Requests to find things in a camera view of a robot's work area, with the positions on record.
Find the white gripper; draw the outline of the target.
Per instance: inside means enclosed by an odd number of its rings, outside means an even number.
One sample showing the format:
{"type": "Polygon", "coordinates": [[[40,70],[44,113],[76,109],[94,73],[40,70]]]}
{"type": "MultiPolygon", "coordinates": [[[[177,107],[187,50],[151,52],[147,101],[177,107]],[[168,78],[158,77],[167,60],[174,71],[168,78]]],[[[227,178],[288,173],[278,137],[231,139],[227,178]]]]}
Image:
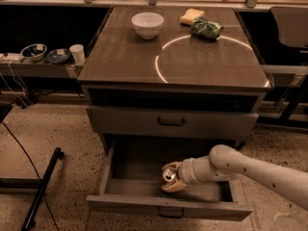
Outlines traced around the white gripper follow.
{"type": "Polygon", "coordinates": [[[226,181],[236,177],[234,172],[223,172],[214,167],[209,156],[168,163],[162,167],[162,172],[165,174],[177,173],[180,179],[163,184],[161,189],[166,193],[180,192],[187,185],[197,185],[207,181],[226,181]]]}

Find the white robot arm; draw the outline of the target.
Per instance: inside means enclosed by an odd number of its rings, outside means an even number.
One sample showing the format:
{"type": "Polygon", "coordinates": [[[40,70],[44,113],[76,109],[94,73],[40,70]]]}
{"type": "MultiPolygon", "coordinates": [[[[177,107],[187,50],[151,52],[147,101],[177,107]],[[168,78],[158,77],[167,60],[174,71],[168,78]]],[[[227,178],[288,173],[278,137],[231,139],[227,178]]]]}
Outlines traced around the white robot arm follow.
{"type": "Polygon", "coordinates": [[[245,156],[230,146],[214,146],[207,156],[162,167],[161,189],[176,193],[189,185],[229,180],[240,174],[308,210],[308,173],[245,156]]]}

